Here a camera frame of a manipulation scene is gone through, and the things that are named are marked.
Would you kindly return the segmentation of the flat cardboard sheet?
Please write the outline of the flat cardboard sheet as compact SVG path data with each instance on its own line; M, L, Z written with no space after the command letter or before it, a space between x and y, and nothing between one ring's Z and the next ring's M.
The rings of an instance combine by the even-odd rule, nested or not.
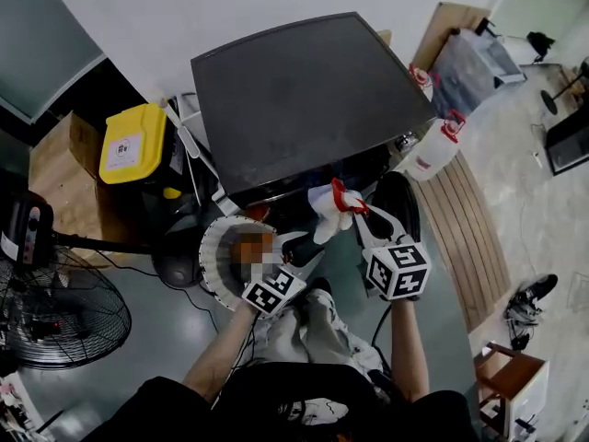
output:
M482 19L490 15L491 11L487 8L440 2L411 63L429 71L453 29L474 30Z

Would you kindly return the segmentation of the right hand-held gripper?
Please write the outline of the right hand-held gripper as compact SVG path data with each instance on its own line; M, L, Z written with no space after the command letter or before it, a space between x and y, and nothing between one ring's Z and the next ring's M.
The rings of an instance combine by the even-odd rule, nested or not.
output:
M420 242L406 233L391 213L369 205L353 215L362 243L364 289L385 301L418 300L431 273L431 259Z

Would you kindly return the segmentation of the person's black printed shirt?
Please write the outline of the person's black printed shirt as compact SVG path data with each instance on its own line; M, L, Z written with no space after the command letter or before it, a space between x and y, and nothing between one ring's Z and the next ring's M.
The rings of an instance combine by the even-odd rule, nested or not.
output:
M468 402L415 402L379 370L265 363L237 370L211 405L168 378L147 380L82 442L479 442Z

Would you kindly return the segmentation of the pixelated brown object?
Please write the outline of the pixelated brown object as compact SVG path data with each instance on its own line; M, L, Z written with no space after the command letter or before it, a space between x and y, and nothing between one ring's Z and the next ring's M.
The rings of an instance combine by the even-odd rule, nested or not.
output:
M230 248L231 264L247 270L274 263L272 233L242 233Z

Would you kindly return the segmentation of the black washing machine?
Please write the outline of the black washing machine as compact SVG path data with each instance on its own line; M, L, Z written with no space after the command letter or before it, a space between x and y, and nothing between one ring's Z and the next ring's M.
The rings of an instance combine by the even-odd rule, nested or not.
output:
M340 179L361 191L387 171L388 142L425 127L432 103L357 13L314 17L191 60L214 166L242 209L280 231L307 226L306 194Z

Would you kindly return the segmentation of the black pedestal fan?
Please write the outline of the black pedestal fan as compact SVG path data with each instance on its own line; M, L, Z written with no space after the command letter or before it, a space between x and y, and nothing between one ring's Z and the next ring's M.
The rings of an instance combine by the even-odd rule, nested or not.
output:
M174 290L202 279L200 225L168 231L154 243L59 233L38 194L0 199L0 377L21 367L59 370L95 362L121 347L132 316L121 292L80 250L148 256L152 276Z

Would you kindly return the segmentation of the yellow-lidded black bin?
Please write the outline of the yellow-lidded black bin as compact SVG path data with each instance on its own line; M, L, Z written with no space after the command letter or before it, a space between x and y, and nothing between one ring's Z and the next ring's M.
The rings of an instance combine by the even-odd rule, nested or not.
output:
M177 128L155 103L106 120L99 176L108 185L129 185L169 200L186 190L185 150Z

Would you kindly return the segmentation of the brown cardboard box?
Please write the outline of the brown cardboard box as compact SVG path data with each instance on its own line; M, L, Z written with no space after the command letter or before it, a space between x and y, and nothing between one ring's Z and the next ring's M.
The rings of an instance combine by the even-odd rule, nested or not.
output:
M100 179L102 145L97 129L67 114L31 149L29 189L52 207L59 233L140 244L139 197Z

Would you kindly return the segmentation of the white red-trimmed clothes piece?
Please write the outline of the white red-trimmed clothes piece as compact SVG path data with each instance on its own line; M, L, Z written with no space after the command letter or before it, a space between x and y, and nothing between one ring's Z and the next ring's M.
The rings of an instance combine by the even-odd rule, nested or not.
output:
M318 245L327 243L340 231L348 230L355 214L369 211L362 195L348 190L337 178L333 178L330 184L309 189L307 200L318 215L313 237Z

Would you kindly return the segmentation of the person's left forearm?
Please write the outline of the person's left forearm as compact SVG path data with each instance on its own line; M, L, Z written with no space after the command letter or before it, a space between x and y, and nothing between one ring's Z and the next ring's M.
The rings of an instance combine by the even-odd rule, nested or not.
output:
M182 384L197 392L212 404L237 361L258 311L245 301L241 301L228 324L209 343L188 371Z

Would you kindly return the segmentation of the person's light patterned trousers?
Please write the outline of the person's light patterned trousers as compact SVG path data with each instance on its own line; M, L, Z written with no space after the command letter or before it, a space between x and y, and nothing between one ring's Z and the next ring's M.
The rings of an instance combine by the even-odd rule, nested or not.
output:
M279 381L317 392L389 389L378 351L354 335L331 294L312 289L257 330L251 366Z

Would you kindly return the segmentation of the white laundry basket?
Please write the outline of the white laundry basket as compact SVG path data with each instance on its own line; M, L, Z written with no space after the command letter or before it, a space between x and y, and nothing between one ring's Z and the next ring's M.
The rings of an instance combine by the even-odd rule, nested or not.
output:
M205 230L199 247L199 263L205 287L225 308L234 311L241 300L246 285L253 276L258 277L272 269L270 263L262 264L258 255L253 263L241 263L237 250L242 239L270 234L276 238L276 229L243 215L221 216Z

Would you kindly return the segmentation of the black white sneaker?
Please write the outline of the black white sneaker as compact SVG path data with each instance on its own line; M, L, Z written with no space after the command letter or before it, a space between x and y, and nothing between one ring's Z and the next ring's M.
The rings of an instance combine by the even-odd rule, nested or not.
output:
M539 325L543 310L538 303L554 290L558 281L554 273L542 274L517 288L503 313L512 337L523 337Z

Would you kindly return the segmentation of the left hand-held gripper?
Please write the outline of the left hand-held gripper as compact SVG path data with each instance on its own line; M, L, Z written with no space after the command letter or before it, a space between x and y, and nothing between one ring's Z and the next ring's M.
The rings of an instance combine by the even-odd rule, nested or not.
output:
M273 317L306 289L307 278L318 266L314 258L324 250L307 231L283 233L274 242L285 264L275 266L271 273L253 275L241 296L265 318ZM286 246L291 242L290 253Z

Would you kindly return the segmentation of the plastic-wrapped bundle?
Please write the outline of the plastic-wrapped bundle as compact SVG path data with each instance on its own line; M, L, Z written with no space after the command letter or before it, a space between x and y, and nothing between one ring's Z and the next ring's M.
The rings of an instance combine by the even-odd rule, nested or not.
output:
M467 118L498 92L526 81L503 45L491 35L453 29L433 63L433 105L441 118Z

